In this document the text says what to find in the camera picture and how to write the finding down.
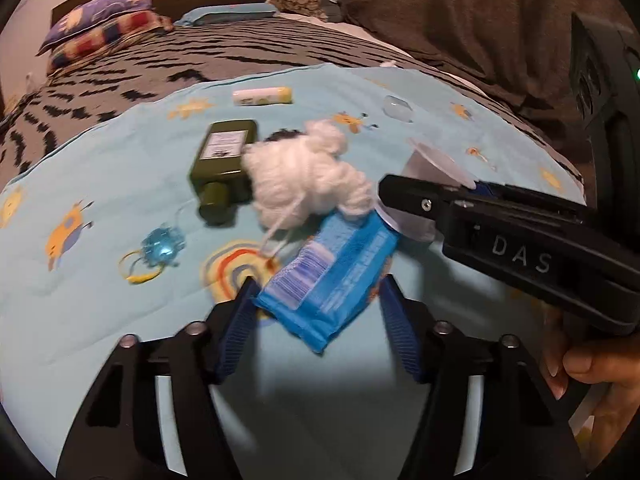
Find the right hand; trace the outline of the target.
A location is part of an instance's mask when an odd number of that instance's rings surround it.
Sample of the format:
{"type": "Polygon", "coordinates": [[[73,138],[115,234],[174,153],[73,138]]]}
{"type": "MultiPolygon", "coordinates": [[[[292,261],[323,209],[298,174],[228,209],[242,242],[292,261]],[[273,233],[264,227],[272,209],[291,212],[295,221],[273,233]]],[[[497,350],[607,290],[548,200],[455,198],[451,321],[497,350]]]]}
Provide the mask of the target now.
{"type": "Polygon", "coordinates": [[[570,378],[583,384],[608,384],[597,407],[586,462],[596,468],[620,440],[639,408],[639,335],[583,342],[568,336],[568,319],[544,306],[541,374],[556,398],[562,398],[570,378]]]}

